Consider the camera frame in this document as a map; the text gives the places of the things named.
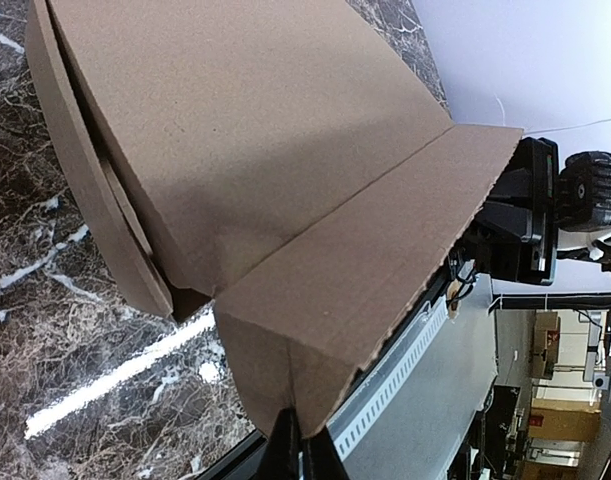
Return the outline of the brown cardboard box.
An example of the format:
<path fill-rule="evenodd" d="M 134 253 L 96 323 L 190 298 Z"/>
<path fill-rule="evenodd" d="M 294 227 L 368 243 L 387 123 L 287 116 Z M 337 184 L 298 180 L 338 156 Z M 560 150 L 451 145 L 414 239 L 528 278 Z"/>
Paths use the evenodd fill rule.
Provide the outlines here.
<path fill-rule="evenodd" d="M 264 433 L 323 429 L 523 134 L 453 122 L 343 1 L 33 1 L 25 50 L 124 297 L 213 299 Z"/>

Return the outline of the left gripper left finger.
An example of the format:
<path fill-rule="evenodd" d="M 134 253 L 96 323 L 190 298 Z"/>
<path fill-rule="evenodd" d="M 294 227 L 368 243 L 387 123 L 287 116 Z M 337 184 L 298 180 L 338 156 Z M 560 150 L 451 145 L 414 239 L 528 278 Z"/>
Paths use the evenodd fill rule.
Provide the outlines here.
<path fill-rule="evenodd" d="M 301 434 L 293 408 L 279 412 L 260 464 L 257 480 L 297 480 Z"/>

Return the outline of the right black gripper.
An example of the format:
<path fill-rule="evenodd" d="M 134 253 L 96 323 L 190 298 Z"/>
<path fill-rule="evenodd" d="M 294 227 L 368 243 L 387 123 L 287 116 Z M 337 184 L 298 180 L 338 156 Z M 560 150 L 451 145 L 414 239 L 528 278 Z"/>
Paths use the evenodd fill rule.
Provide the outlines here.
<path fill-rule="evenodd" d="M 543 137 L 520 140 L 464 234 L 464 246 L 479 272 L 513 283 L 553 283 L 558 174 L 555 142 Z"/>

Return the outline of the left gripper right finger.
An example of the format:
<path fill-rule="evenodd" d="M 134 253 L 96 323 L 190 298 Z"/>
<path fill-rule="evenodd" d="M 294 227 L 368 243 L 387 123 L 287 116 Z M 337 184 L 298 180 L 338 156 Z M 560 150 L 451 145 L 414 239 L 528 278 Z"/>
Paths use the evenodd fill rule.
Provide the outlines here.
<path fill-rule="evenodd" d="M 349 480 L 329 430 L 302 441 L 304 480 Z"/>

